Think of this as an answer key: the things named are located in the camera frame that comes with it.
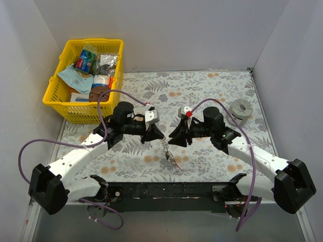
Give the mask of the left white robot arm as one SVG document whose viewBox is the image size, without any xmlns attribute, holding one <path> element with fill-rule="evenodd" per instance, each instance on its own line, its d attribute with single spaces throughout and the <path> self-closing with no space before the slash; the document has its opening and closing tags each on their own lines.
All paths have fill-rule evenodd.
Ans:
<svg viewBox="0 0 323 242">
<path fill-rule="evenodd" d="M 154 107 L 140 114 L 134 114 L 134 106 L 122 101 L 111 115 L 104 118 L 84 140 L 80 148 L 73 149 L 63 158 L 48 166 L 37 165 L 31 176 L 28 194 L 49 215 L 59 212 L 67 202 L 89 198 L 102 202 L 108 196 L 108 183 L 98 175 L 90 175 L 73 181 L 74 176 L 89 162 L 111 149 L 124 135 L 140 137 L 140 142 L 164 138 L 156 123 L 159 115 Z"/>
</svg>

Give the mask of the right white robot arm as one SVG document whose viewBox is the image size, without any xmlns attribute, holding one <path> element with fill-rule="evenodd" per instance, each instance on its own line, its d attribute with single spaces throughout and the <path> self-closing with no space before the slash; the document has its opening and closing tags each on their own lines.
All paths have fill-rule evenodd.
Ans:
<svg viewBox="0 0 323 242">
<path fill-rule="evenodd" d="M 194 138 L 209 137 L 215 148 L 250 165 L 269 180 L 256 181 L 251 175 L 240 173 L 215 196 L 226 200 L 240 200 L 248 194 L 274 201 L 284 211 L 295 214 L 311 197 L 316 187 L 305 163 L 289 161 L 265 150 L 251 146 L 245 137 L 226 126 L 224 116 L 216 107 L 203 110 L 203 121 L 192 116 L 192 109 L 182 106 L 178 111 L 179 125 L 169 135 L 170 145 L 187 147 Z"/>
</svg>

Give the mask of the metal disc keyring holder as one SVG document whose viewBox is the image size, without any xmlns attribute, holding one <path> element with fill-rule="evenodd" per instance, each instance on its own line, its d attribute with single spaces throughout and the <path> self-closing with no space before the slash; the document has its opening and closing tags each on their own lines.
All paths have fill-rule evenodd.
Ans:
<svg viewBox="0 0 323 242">
<path fill-rule="evenodd" d="M 169 145 L 166 141 L 166 138 L 164 137 L 163 139 L 160 139 L 160 143 L 163 148 L 163 152 L 165 154 L 166 160 L 168 160 L 173 165 L 176 165 L 176 160 L 175 160 L 173 154 L 171 153 L 171 151 L 169 150 Z"/>
</svg>

